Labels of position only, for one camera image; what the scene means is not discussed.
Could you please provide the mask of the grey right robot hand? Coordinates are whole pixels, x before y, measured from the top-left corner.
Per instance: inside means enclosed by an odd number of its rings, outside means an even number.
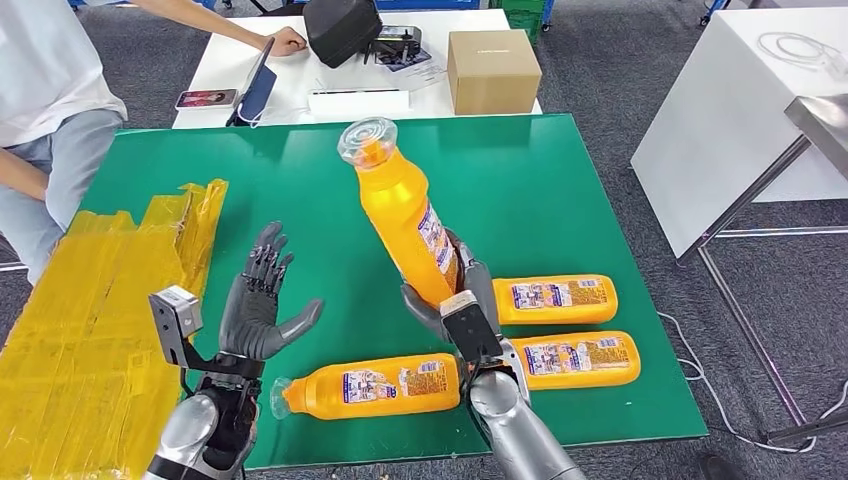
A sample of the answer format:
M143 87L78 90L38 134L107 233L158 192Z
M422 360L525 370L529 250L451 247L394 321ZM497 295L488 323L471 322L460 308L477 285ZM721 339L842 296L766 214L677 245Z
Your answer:
M488 266L485 262L475 258L471 249L455 232L447 228L446 233L459 260L461 285L458 290L470 290L474 294L494 335L500 339L502 333L492 277ZM451 343L448 331L442 324L439 310L425 302L408 283L403 283L400 286L400 291L407 310L440 340Z

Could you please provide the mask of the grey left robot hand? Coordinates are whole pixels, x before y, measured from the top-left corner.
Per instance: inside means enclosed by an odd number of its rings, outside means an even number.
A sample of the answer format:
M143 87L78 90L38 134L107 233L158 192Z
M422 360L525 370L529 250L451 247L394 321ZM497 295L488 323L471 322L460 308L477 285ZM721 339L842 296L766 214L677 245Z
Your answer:
M279 293L294 259L283 251L287 243L279 221L258 234L228 293L218 336L221 352L266 361L318 322L325 306L322 299L312 299L295 316L278 321Z

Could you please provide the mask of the person's left hand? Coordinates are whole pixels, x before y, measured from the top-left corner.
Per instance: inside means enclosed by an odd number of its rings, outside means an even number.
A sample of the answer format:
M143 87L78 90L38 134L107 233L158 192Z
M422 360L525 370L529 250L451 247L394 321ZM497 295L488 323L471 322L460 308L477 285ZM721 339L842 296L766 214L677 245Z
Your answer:
M291 56L307 48L306 40L291 27L284 27L268 38L273 40L269 53L271 57Z

